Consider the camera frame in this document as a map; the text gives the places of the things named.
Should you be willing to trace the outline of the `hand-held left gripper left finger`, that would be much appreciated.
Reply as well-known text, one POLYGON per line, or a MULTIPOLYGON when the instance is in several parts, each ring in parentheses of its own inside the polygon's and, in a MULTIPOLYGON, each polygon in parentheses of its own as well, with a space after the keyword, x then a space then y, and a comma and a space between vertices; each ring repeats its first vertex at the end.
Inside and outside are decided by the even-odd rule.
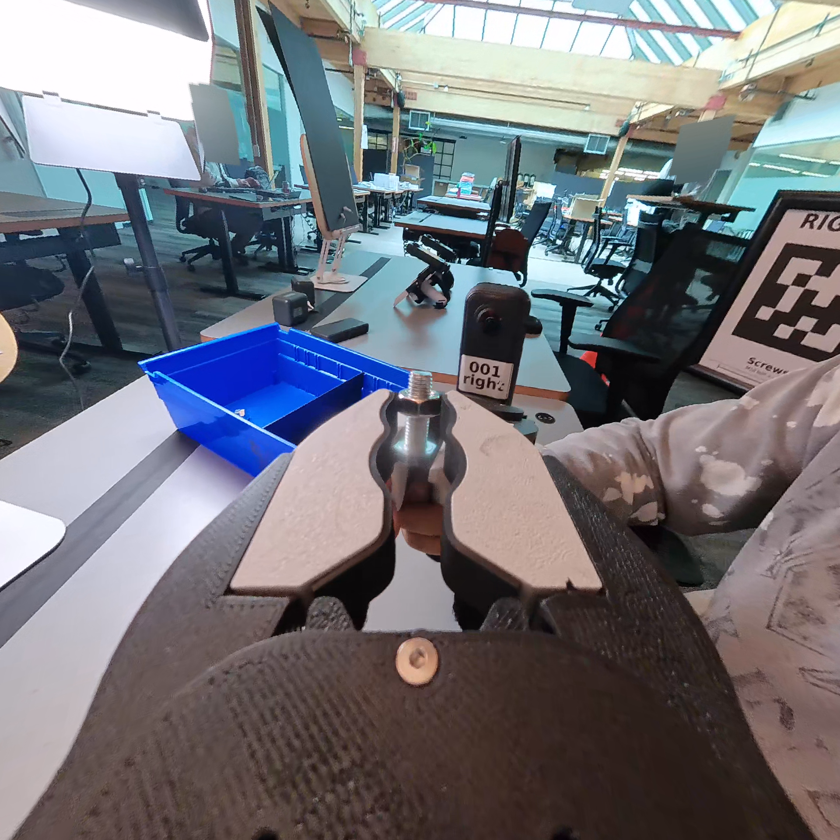
POLYGON ((307 608, 339 600, 353 622, 395 571, 391 501, 376 458, 392 441, 395 394, 381 389, 315 428, 288 460, 227 594, 307 608))

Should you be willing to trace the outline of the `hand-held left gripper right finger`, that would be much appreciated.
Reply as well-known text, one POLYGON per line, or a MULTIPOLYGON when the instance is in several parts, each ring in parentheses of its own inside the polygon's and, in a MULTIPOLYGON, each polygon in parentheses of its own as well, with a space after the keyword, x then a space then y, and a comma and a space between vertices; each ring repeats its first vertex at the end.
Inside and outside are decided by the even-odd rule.
POLYGON ((526 625, 548 610, 602 610, 602 577, 539 448, 517 428, 449 392, 440 430, 444 475, 440 569, 460 627, 500 600, 526 625))

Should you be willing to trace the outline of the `silver hex bolt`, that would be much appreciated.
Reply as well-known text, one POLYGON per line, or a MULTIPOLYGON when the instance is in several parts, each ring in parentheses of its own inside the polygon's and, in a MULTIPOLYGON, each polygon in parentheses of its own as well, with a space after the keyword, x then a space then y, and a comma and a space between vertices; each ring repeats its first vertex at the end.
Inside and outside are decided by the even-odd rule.
MULTIPOLYGON (((403 391, 408 391, 411 396, 429 396, 431 391, 435 391, 433 388, 432 374, 427 371, 410 371, 407 387, 403 391)), ((405 461, 400 460, 401 463, 405 465, 405 479, 403 482, 401 502, 406 500, 409 490, 414 490, 415 488, 419 488, 421 485, 428 483, 429 474, 436 457, 430 463, 422 462, 418 465, 408 464, 405 461)))

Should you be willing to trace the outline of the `silver hex nut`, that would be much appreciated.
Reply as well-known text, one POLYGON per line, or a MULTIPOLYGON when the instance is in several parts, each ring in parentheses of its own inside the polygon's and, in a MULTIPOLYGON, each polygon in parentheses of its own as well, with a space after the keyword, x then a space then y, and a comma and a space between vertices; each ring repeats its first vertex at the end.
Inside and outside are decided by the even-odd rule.
POLYGON ((397 416, 404 421, 393 444, 395 455, 408 464, 430 463, 442 445, 441 394, 431 391, 430 395, 416 396, 403 391, 393 404, 397 416))

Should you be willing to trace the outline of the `blue plastic bin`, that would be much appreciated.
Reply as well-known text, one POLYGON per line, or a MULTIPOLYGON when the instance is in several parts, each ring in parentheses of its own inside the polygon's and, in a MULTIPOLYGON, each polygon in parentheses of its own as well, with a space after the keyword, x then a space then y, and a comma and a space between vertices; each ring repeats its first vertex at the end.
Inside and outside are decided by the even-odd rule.
POLYGON ((276 323, 140 362, 176 428, 255 477, 406 370, 276 323))

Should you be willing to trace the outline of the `person's right forearm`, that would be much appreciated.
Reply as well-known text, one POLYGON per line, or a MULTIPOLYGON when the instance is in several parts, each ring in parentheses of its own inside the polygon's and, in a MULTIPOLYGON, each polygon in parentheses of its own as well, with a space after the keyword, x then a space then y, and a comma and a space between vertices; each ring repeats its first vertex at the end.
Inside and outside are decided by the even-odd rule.
POLYGON ((540 448, 620 522, 685 535, 754 528, 838 438, 838 358, 739 399, 628 418, 540 448))

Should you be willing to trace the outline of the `person's right hand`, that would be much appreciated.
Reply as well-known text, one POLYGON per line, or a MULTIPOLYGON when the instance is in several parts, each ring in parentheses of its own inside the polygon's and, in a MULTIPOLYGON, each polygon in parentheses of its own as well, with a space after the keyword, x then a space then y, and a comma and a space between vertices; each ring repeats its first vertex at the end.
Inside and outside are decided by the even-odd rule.
POLYGON ((395 534, 413 550, 439 560, 444 528, 443 506, 434 500, 404 502, 393 512, 395 534))

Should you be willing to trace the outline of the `black and white device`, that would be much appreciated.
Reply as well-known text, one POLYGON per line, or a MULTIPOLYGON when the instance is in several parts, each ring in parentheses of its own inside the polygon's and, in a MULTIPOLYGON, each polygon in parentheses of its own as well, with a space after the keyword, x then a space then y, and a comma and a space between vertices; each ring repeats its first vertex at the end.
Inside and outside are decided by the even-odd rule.
POLYGON ((452 296, 455 283, 450 264, 457 259, 456 252, 443 243, 426 235, 405 244, 405 252, 420 259, 424 268, 415 280, 394 300, 396 308, 405 300, 416 306, 445 310, 452 296))

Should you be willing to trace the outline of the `black flat device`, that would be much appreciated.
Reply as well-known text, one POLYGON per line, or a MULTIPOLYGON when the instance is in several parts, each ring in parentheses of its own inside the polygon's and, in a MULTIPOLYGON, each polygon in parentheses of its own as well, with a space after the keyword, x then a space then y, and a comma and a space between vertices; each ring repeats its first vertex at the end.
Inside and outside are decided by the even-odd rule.
POLYGON ((343 318, 334 322, 320 322, 310 330, 310 334, 331 343, 343 343, 367 334, 369 329, 368 322, 343 318))

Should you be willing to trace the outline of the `black mesh office chair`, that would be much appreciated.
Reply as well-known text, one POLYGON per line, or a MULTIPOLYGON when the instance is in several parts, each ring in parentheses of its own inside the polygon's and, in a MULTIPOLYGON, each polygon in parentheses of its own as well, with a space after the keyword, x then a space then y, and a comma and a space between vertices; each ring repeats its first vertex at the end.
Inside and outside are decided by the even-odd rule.
POLYGON ((582 296, 532 292, 532 299, 560 306, 555 357, 570 384, 567 403, 583 428, 663 412, 678 374, 708 345, 748 244, 695 225, 681 228, 600 332, 573 332, 577 309, 591 306, 582 296))

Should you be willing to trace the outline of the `wooden board stand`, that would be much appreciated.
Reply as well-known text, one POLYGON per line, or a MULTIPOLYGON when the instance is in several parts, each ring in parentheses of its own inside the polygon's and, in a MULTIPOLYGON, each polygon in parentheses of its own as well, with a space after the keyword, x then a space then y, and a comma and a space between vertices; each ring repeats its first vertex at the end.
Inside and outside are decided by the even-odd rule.
POLYGON ((311 275, 311 279, 315 288, 322 291, 347 293, 357 291, 366 282, 367 278, 353 275, 341 267, 345 246, 351 235, 361 229, 356 209, 356 195, 350 183, 347 184, 347 190, 338 192, 342 197, 339 199, 337 220, 330 222, 305 133, 300 137, 300 147, 313 212, 322 239, 318 266, 311 275))

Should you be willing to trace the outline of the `small black box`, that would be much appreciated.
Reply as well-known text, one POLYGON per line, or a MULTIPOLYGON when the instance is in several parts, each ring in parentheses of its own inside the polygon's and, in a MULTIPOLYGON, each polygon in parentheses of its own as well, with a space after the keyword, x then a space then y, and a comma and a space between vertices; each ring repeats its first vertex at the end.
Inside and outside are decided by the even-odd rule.
POLYGON ((293 280, 290 289, 274 295, 270 302, 275 322, 286 328, 299 327, 319 314, 312 280, 293 280))

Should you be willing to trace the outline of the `wooden desk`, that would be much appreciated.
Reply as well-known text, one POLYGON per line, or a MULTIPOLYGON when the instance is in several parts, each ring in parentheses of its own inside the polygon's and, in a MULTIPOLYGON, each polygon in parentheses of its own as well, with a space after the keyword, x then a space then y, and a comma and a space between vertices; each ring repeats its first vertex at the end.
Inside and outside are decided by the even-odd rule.
POLYGON ((123 347, 88 257, 89 251, 119 246, 117 224, 129 218, 123 209, 2 192, 2 311, 24 308, 61 294, 63 281, 34 268, 29 261, 62 257, 80 289, 80 299, 101 351, 127 360, 144 359, 144 353, 123 347))
POLYGON ((220 259, 213 260, 217 261, 222 268, 224 284, 203 286, 201 290, 206 294, 245 301, 260 301, 266 297, 265 293, 244 290, 239 285, 237 268, 242 265, 234 256, 231 247, 233 236, 228 232, 224 215, 224 211, 229 209, 245 211, 248 216, 243 236, 247 238, 251 235, 247 247, 249 245, 257 245, 259 248, 272 247, 277 252, 277 262, 268 264, 271 270, 289 276, 303 274, 303 269, 298 267, 296 250, 292 241, 292 222, 297 216, 304 215, 307 210, 312 209, 311 195, 308 191, 286 196, 273 191, 252 190, 244 187, 168 186, 164 189, 164 193, 174 199, 182 196, 195 205, 205 205, 222 214, 222 237, 219 243, 221 256, 220 259))

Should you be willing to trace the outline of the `instruction sheet stand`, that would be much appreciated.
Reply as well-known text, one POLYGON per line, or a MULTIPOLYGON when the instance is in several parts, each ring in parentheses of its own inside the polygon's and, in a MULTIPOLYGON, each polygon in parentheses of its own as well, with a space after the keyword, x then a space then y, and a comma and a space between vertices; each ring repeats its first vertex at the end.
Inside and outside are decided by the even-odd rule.
POLYGON ((1 588, 45 559, 66 534, 62 520, 13 501, 12 484, 2 479, 1 588))

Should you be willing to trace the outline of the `framed marker sign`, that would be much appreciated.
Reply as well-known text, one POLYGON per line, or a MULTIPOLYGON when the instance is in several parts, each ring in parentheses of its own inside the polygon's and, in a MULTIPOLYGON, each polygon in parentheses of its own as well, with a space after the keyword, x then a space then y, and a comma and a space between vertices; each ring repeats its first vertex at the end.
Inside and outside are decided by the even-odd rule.
POLYGON ((838 355, 839 193, 778 191, 696 371, 736 392, 838 355))

